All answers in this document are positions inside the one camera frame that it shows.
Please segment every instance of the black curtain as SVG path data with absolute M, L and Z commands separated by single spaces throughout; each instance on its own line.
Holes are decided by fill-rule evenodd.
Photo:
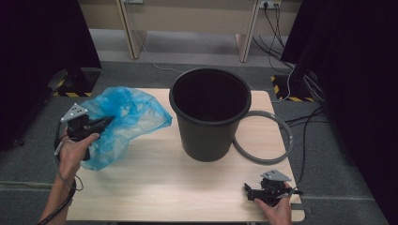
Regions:
M 285 46 L 295 76 L 316 73 L 343 147 L 398 224 L 398 1 L 303 0 Z
M 1 150 L 22 135 L 48 94 L 50 79 L 65 68 L 100 68 L 78 2 L 1 1 Z

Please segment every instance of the black bucket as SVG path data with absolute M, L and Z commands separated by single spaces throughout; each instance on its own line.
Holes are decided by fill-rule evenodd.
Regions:
M 170 88 L 182 146 L 199 161 L 227 154 L 252 95 L 238 75 L 216 68 L 197 68 L 180 75 Z

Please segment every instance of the power socket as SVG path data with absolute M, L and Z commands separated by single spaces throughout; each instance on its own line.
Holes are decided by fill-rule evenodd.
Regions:
M 264 8 L 264 3 L 268 3 L 267 9 L 273 9 L 273 8 L 280 8 L 281 7 L 281 2 L 282 0 L 262 0 L 260 2 L 260 8 Z

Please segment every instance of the hand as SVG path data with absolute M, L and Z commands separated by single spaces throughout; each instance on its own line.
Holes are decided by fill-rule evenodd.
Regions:
M 292 209 L 290 207 L 290 197 L 284 197 L 279 200 L 279 203 L 274 207 L 270 207 L 259 199 L 254 199 L 254 202 L 263 210 L 266 218 L 271 225 L 285 225 L 292 224 Z
M 65 180 L 74 178 L 77 171 L 80 169 L 80 161 L 85 156 L 86 149 L 91 145 L 93 141 L 99 138 L 98 133 L 93 133 L 87 138 L 74 142 L 67 136 L 67 132 L 64 130 L 65 136 L 62 139 L 62 147 L 59 152 L 60 164 L 59 164 L 59 175 Z

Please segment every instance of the light wooden tabletop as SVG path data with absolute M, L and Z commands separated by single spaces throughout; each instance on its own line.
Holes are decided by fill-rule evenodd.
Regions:
M 173 116 L 170 127 L 142 135 L 130 142 L 125 158 L 94 172 L 78 172 L 84 190 L 76 192 L 68 220 L 152 222 L 255 222 L 264 221 L 258 206 L 247 200 L 243 185 L 261 188 L 260 174 L 276 169 L 293 179 L 288 159 L 272 165 L 255 164 L 233 145 L 225 157 L 201 162 L 182 148 L 176 114 L 168 89 L 141 89 L 154 96 Z M 252 91 L 251 110 L 273 113 L 269 95 Z M 285 151 L 278 125 L 267 118 L 244 118 L 237 140 L 249 153 L 276 158 Z M 301 203 L 293 195 L 291 203 Z M 302 221 L 303 210 L 293 210 Z

